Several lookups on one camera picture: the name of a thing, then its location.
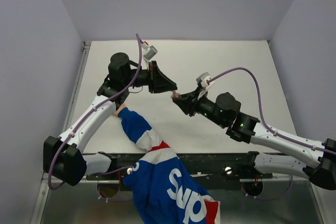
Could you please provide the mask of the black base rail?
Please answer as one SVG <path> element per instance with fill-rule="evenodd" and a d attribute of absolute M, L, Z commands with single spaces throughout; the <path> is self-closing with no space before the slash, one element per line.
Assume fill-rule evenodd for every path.
<path fill-rule="evenodd" d="M 254 168 L 258 152 L 248 153 L 180 153 L 177 154 L 185 165 L 189 174 L 196 182 L 207 190 L 224 189 L 239 190 L 240 180 L 254 181 L 258 179 L 272 178 L 272 173 L 262 174 Z M 143 153 L 109 153 L 112 157 L 112 168 L 131 166 L 136 163 Z M 232 173 L 225 172 L 225 168 L 231 168 Z M 88 181 L 103 181 L 117 183 L 118 174 L 86 176 Z"/>

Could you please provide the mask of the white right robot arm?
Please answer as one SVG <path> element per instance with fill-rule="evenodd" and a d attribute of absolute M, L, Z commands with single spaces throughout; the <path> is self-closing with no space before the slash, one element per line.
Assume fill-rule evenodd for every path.
<path fill-rule="evenodd" d="M 335 141 L 324 142 L 299 137 L 271 126 L 240 111 L 241 103 L 230 93 L 222 93 L 215 101 L 200 90 L 179 94 L 171 99 L 184 114 L 200 114 L 219 127 L 237 142 L 264 146 L 281 154 L 271 157 L 259 153 L 255 159 L 243 162 L 242 173 L 249 178 L 257 174 L 278 173 L 308 179 L 314 185 L 335 190 Z"/>

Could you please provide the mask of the mannequin hand painted nails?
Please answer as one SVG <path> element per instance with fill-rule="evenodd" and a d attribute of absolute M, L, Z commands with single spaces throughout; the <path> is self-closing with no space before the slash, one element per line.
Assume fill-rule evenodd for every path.
<path fill-rule="evenodd" d="M 124 104 L 120 105 L 120 107 L 114 111 L 113 116 L 118 117 L 119 113 L 125 108 L 126 106 Z"/>

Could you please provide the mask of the glitter nail polish bottle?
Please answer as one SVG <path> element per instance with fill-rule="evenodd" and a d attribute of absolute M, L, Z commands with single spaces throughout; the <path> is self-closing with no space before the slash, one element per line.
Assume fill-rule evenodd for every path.
<path fill-rule="evenodd" d="M 175 99 L 179 99 L 179 98 L 181 98 L 181 95 L 174 91 L 171 95 L 171 99 L 175 100 Z"/>

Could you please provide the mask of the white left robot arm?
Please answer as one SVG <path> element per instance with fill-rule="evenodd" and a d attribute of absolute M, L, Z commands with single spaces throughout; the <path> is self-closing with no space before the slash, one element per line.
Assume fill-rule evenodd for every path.
<path fill-rule="evenodd" d="M 104 179 L 116 175 L 113 157 L 104 152 L 84 154 L 84 150 L 99 127 L 107 120 L 129 95 L 129 87 L 147 86 L 150 93 L 177 90 L 177 85 L 159 69 L 156 61 L 150 61 L 146 69 L 135 63 L 123 52 L 111 56 L 108 76 L 85 113 L 58 137 L 49 136 L 43 145 L 43 170 L 51 179 L 58 178 L 62 184 L 77 185 L 83 177 L 100 174 Z"/>

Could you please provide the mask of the blue white red sleeve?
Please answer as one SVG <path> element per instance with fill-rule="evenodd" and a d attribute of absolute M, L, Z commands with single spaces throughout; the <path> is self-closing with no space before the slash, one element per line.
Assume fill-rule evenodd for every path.
<path fill-rule="evenodd" d="M 129 140 L 146 152 L 123 180 L 142 221 L 220 223 L 220 202 L 194 180 L 147 120 L 127 107 L 118 117 Z"/>

